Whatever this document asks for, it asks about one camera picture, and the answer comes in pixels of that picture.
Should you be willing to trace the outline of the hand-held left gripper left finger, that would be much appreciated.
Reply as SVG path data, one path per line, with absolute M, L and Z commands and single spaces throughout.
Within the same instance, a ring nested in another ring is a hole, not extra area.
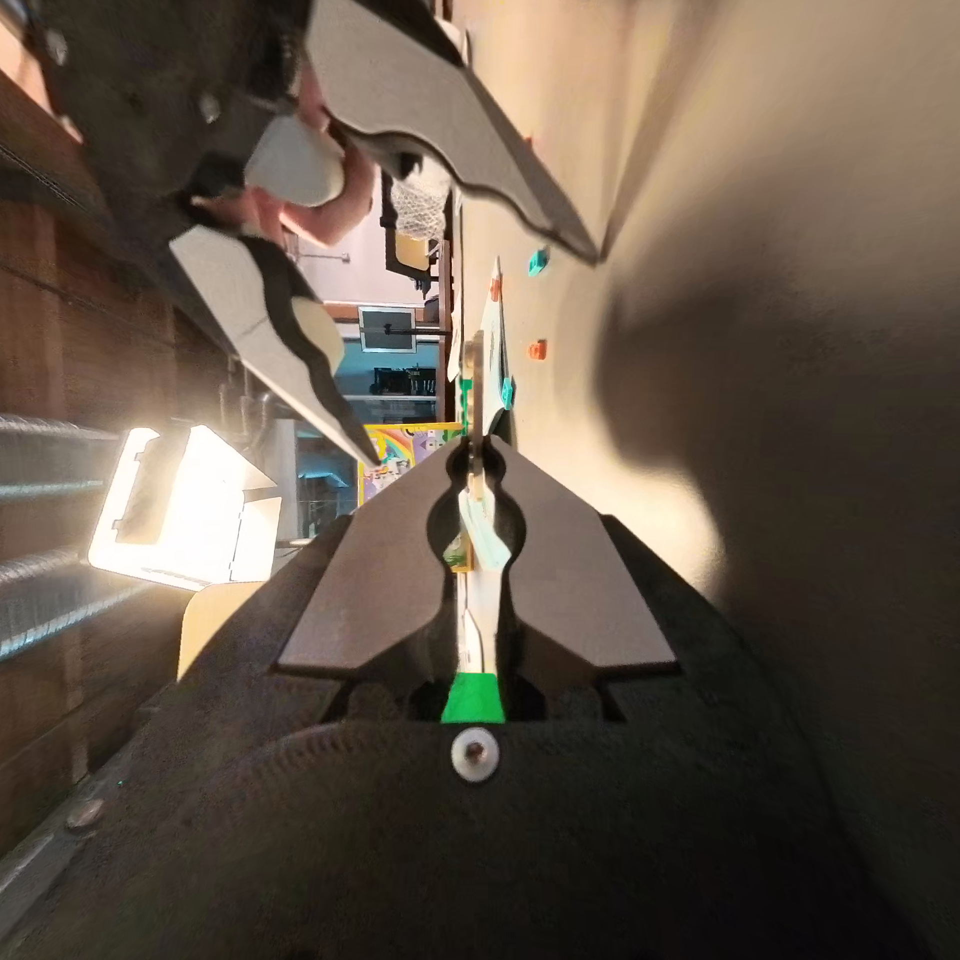
M 453 438 L 350 516 L 278 670 L 376 683 L 397 698 L 457 673 L 455 575 L 462 438 Z

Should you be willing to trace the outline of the open instruction booklet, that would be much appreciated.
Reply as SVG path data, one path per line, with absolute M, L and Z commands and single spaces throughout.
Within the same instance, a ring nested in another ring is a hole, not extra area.
M 501 275 L 503 273 L 500 258 L 494 259 L 490 276 Z M 486 293 L 486 301 L 478 330 L 483 330 L 485 341 L 485 371 L 484 371 L 484 399 L 483 399 L 483 429 L 485 437 L 493 434 L 495 427 L 505 411 L 500 403 L 501 382 L 505 378 L 511 378 L 509 364 L 505 345 L 505 324 L 503 314 L 502 292 L 499 302 L 491 302 Z M 455 385 L 455 399 L 457 402 L 456 410 L 458 414 L 459 426 L 459 403 L 458 403 L 458 379 L 461 378 L 463 351 L 465 343 L 456 342 L 460 348 L 459 358 L 461 361 L 460 370 L 457 373 L 453 383 Z M 473 551 L 473 570 L 502 570 L 510 558 L 510 552 L 496 531 L 496 500 L 490 489 L 486 477 L 486 496 L 481 503 L 474 502 L 469 498 L 467 489 L 467 474 L 462 491 L 458 497 L 458 512 L 460 519 L 460 532 L 467 534 Z

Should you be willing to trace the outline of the wooden side table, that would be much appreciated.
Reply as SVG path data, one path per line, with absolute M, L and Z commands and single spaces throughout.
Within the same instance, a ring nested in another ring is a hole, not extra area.
M 214 635 L 266 581 L 211 583 L 188 602 L 180 630 L 176 681 L 181 681 Z

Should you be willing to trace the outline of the bright white lamp panel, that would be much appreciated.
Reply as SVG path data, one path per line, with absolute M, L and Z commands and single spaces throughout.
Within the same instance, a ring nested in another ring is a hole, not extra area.
M 121 439 L 88 564 L 191 593 L 272 575 L 282 511 L 276 482 L 207 426 Z

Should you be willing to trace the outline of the black monitor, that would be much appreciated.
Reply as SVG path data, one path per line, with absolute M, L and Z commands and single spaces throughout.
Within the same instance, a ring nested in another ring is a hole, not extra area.
M 416 309 L 387 305 L 357 308 L 361 350 L 367 354 L 414 354 L 418 347 Z

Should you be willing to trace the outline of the green plastic bin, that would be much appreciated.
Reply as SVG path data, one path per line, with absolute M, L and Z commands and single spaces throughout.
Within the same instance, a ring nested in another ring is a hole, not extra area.
M 440 714 L 444 725 L 502 725 L 507 721 L 498 676 L 460 671 L 453 678 Z

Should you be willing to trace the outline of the person's right hand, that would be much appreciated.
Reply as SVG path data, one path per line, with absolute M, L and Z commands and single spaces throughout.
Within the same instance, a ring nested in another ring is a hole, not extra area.
M 342 189 L 326 202 L 308 206 L 282 199 L 264 188 L 247 186 L 241 198 L 243 230 L 284 245 L 284 233 L 297 234 L 321 246 L 344 240 L 370 213 L 378 184 L 378 166 L 351 143 L 331 118 L 317 76 L 309 64 L 300 73 L 297 117 L 329 136 L 341 149 Z

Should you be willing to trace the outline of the clear plastic bag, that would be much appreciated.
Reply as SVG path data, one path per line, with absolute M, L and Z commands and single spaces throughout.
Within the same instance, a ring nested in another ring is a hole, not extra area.
M 426 156 L 402 180 L 390 186 L 395 229 L 416 241 L 440 241 L 447 233 L 447 206 L 452 177 L 434 158 Z

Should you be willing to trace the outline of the colourful lego box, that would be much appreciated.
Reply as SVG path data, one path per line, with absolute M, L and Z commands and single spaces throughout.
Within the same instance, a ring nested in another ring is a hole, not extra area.
M 459 439 L 462 427 L 454 422 L 419 423 L 413 425 L 381 424 L 367 425 L 367 437 L 373 444 L 379 464 L 357 465 L 356 493 L 357 508 L 354 513 L 365 510 L 378 494 L 388 489 L 394 482 L 411 472 L 424 462 L 433 452 L 447 443 Z M 394 541 L 403 534 L 406 513 L 385 508 L 374 510 L 375 538 L 380 547 Z M 454 574 L 466 574 L 474 569 L 474 551 L 470 539 L 465 533 L 456 534 L 443 550 L 444 562 Z

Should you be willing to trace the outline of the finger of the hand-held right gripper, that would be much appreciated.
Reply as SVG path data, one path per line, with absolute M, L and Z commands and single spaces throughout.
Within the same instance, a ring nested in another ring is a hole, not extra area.
M 304 44 L 331 117 L 401 179 L 430 158 L 583 263 L 600 260 L 568 195 L 423 2 L 311 3 Z
M 205 225 L 169 247 L 244 367 L 339 449 L 377 467 L 377 450 L 335 381 L 344 337 L 286 253 L 263 237 Z

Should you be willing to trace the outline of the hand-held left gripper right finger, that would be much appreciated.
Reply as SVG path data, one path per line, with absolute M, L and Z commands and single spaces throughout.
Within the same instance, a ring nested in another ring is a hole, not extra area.
M 501 693 L 544 701 L 679 668 L 597 510 L 501 438 L 484 440 L 494 531 L 508 558 L 495 637 Z

